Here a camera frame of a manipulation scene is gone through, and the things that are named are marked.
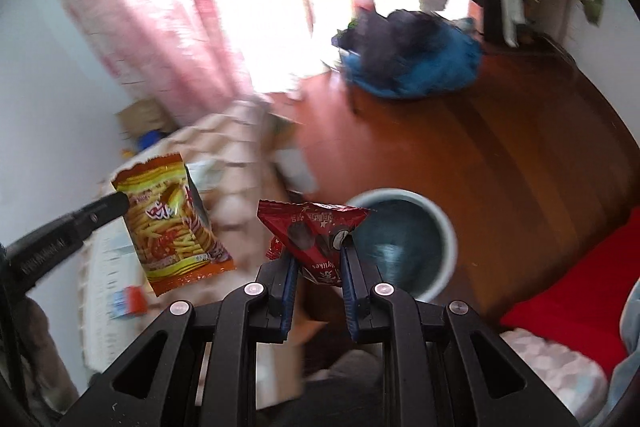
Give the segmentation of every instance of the wooden floor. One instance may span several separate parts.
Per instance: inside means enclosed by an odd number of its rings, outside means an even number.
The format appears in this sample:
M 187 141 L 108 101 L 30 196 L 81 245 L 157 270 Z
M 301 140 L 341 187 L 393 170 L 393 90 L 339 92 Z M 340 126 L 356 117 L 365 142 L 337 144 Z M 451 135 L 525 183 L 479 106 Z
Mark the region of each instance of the wooden floor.
M 640 153 L 606 100 L 555 58 L 489 56 L 455 94 L 387 102 L 337 74 L 289 103 L 324 203 L 378 187 L 425 195 L 449 215 L 458 270 L 496 317 L 552 283 L 636 203 Z

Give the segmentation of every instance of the red snack bag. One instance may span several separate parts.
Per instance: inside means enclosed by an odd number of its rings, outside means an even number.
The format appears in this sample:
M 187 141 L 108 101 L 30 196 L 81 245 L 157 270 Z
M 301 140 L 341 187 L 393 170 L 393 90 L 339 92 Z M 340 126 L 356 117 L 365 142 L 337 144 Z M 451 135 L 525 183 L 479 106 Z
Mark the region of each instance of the red snack bag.
M 274 235 L 267 257 L 277 259 L 287 248 L 302 263 L 309 279 L 338 287 L 342 286 L 342 240 L 367 215 L 367 208 L 339 204 L 266 200 L 258 204 L 258 218 Z

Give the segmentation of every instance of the white wall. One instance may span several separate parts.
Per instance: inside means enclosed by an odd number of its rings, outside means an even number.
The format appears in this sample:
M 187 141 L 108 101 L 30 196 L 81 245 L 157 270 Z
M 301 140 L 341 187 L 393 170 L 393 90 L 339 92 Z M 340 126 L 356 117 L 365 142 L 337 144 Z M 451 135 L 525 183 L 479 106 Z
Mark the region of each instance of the white wall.
M 0 241 L 96 197 L 125 146 L 114 114 L 130 103 L 59 0 L 0 0 Z M 79 391 L 78 259 L 32 296 Z
M 558 39 L 562 11 L 570 10 L 560 42 L 606 97 L 640 144 L 640 21 L 627 0 L 604 0 L 600 26 L 587 22 L 577 0 L 546 0 L 540 23 Z

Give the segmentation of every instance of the triangular cutout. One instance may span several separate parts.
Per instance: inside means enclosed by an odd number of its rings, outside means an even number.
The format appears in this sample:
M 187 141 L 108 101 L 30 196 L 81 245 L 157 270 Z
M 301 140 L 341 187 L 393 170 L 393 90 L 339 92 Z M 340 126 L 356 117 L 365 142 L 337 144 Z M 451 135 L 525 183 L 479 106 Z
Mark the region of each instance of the triangular cutout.
M 139 354 L 113 381 L 114 390 L 136 398 L 146 398 L 154 381 L 162 349 L 167 340 L 165 331 L 158 331 Z
M 524 389 L 524 378 L 511 367 L 511 364 L 489 343 L 482 333 L 479 331 L 471 333 L 471 343 L 476 350 L 482 375 L 491 398 L 502 398 Z

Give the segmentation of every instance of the yellow snack bag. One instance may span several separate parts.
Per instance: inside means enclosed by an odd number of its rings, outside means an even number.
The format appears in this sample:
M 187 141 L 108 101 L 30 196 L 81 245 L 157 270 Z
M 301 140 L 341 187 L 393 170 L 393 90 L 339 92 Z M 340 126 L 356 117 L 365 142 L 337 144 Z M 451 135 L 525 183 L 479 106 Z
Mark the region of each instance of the yellow snack bag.
M 113 187 L 129 197 L 124 221 L 156 296 L 235 269 L 179 154 L 121 171 Z

